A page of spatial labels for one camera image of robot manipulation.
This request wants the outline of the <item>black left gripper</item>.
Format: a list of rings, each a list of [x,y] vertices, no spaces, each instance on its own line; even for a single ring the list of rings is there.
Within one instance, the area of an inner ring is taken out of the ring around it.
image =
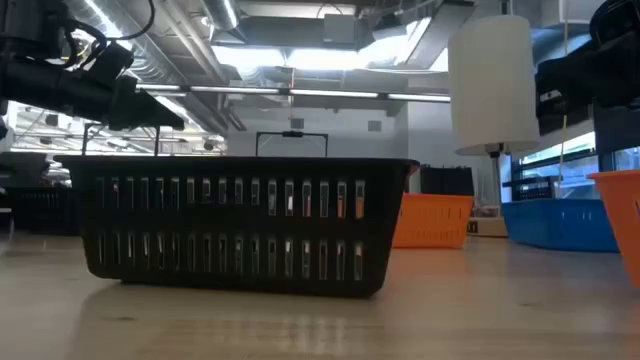
[[[184,120],[123,75],[133,54],[111,43],[89,70],[65,70],[27,59],[0,61],[0,98],[79,116],[111,130],[139,127],[184,129]]]

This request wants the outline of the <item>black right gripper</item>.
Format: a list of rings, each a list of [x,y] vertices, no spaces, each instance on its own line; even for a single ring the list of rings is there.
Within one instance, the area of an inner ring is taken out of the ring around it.
[[[569,114],[593,102],[603,108],[640,103],[640,38],[597,46],[589,41],[569,55],[539,64],[536,115]]]

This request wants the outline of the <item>orange slotted plastic basket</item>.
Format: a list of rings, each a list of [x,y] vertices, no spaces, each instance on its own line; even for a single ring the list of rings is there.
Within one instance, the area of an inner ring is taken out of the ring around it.
[[[640,169],[592,173],[631,283],[640,288]]]
[[[409,194],[402,198],[394,249],[462,249],[474,198]]]

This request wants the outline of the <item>black bin stack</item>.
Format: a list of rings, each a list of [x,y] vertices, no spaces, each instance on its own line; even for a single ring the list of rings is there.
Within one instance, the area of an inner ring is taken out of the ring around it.
[[[420,188],[423,194],[463,195],[475,194],[472,169],[470,167],[420,168]]]

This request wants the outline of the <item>white cylindrical lamp shade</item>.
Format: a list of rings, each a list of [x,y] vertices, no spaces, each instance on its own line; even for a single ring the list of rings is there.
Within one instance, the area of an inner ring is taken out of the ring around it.
[[[466,23],[448,42],[455,152],[484,155],[538,145],[530,25],[515,15]]]

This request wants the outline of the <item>black slotted crate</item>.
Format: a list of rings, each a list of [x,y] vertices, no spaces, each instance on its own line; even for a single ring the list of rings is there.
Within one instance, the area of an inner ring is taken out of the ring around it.
[[[549,199],[555,196],[555,183],[558,176],[535,176],[503,182],[511,189],[513,201]]]

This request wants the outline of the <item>dark computer monitor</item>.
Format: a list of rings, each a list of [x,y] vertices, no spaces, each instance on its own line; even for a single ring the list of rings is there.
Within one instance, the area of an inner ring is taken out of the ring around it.
[[[39,187],[49,169],[46,155],[31,152],[0,153],[0,187]]]

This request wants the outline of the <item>grey lamp stand pole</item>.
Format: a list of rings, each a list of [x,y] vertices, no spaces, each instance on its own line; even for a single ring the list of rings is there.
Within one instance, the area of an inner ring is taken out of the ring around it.
[[[502,182],[500,171],[500,157],[504,151],[503,143],[494,143],[485,146],[485,150],[491,159],[492,171],[493,171],[493,189],[495,195],[496,206],[498,208],[498,215],[502,216]]]

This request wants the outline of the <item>blue slotted plastic basket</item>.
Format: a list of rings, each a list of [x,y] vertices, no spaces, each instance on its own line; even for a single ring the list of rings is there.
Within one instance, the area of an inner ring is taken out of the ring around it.
[[[599,199],[533,199],[502,204],[508,237],[548,250],[618,253]]]

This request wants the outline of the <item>long ceiling light strip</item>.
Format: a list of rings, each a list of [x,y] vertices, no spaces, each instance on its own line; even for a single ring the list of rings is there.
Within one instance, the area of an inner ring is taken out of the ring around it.
[[[441,94],[413,94],[389,93],[349,90],[317,90],[301,88],[261,88],[261,87],[233,87],[233,86],[204,86],[204,85],[167,85],[167,84],[138,84],[138,90],[153,93],[211,93],[237,95],[270,95],[270,96],[305,96],[330,97],[346,99],[363,99],[377,101],[404,101],[424,103],[449,103],[451,98]]]

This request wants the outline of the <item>cardboard box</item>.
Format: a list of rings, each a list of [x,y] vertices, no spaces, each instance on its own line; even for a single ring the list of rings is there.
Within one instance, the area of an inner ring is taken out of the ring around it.
[[[508,237],[503,217],[471,217],[467,225],[467,234],[479,237]]]

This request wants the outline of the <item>grey ceiling box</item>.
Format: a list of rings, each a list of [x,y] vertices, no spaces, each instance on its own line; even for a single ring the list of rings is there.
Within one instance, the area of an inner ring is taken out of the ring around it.
[[[356,24],[352,15],[325,14],[323,43],[334,47],[353,47],[357,39]]]

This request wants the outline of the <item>silver ceiling duct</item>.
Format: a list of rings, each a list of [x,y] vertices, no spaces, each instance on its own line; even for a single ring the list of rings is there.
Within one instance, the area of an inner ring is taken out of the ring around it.
[[[201,0],[205,13],[216,30],[228,31],[239,25],[235,0]]]

